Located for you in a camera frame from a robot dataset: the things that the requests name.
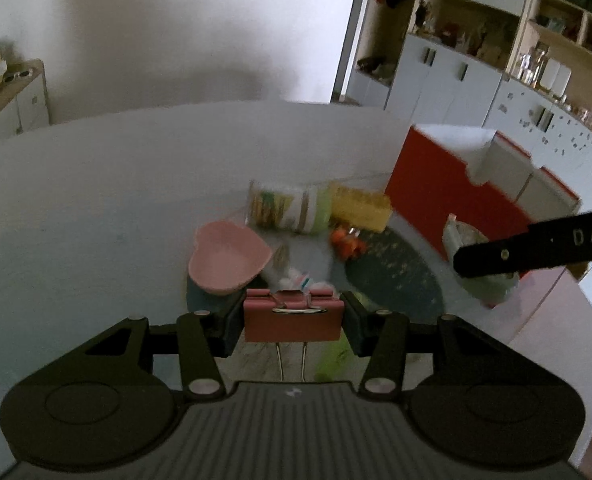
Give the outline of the dark teal speckled mat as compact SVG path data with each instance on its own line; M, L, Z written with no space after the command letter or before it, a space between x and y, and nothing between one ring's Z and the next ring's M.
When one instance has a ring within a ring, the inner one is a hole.
M360 233L359 237L367 246L366 253L361 258L345 262L335 258L327 231L313 235L253 231L271 247L272 252L280 244L286 244L292 266L310 274L313 280L331 283L337 294L354 292L367 310L389 309L407 315L415 323L425 324L435 322L445 311L435 273L425 259L392 229L381 234ZM269 287L260 274L244 288L248 286ZM201 299L211 300L214 296L201 290L187 274L186 304L189 311L197 307Z

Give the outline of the red cardboard storage box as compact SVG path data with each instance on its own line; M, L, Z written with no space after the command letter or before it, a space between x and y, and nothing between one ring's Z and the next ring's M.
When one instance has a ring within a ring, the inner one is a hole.
M573 216L580 196L499 131L416 125L386 186L393 209L445 255L449 214L491 240Z

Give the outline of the pink heart-shaped bowl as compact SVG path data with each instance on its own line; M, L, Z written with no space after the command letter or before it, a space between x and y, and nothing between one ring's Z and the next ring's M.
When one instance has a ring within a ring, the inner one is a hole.
M248 226L213 221L195 231L187 274L204 292L225 296L248 285L272 256L271 247Z

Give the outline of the red toy figure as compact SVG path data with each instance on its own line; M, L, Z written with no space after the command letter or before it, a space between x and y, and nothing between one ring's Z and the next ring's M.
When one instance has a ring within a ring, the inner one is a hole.
M331 244L335 258L341 262L361 258L367 249L365 241L361 240L358 231L354 228L346 228L346 226L336 226L332 230L329 234L329 244Z

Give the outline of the yellow rectangular box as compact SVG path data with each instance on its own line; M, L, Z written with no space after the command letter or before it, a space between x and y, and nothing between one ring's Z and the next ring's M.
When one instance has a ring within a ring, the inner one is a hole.
M387 195L362 188L349 188L338 183L332 183L329 192L333 219L375 233L381 233L387 228L392 214Z

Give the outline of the white rabbit toy figure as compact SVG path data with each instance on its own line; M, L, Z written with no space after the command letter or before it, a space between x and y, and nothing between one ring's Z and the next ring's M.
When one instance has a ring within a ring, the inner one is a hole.
M310 274L301 272L290 264L290 251L286 244L273 249L272 257L260 276L275 292L297 290L311 295L329 292L333 297L337 296L336 288L331 283L313 280Z

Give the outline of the green marker pen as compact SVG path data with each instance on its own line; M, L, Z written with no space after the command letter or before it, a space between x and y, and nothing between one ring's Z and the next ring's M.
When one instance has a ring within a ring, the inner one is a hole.
M331 341L324 349L314 370L316 382L335 382L342 380L349 364L354 358L351 344L344 332L336 341Z

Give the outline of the white side drawer cabinet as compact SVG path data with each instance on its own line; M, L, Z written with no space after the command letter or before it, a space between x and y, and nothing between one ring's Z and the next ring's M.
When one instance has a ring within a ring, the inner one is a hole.
M0 142L50 125L44 63L31 60L10 72L32 67L31 79L0 85Z

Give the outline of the white sunglasses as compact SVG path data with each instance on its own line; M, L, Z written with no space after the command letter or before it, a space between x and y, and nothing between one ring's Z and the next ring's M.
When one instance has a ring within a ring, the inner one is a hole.
M33 76L33 68L28 67L23 70L16 70L15 72L9 72L5 75L3 80L4 84L11 84L12 82L31 79Z

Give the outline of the green lidded snack canister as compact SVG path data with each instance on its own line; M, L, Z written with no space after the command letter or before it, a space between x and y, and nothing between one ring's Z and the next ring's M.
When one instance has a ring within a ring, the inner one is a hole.
M317 234L332 214L328 186L287 185L252 180L248 188L246 222L260 229Z

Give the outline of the pink binder clip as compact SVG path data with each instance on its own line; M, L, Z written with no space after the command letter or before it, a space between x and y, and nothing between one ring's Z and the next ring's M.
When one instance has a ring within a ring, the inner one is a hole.
M345 301L326 287L309 292L249 288L243 309L246 340L254 344L274 344L281 379L285 378L281 344L302 344L300 379L305 382L308 344L340 338Z

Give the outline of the white wall cabinet unit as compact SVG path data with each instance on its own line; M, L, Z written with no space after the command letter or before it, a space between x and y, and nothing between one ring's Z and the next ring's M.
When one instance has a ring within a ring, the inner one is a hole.
M578 0L353 0L333 98L485 127L592 209L592 12Z

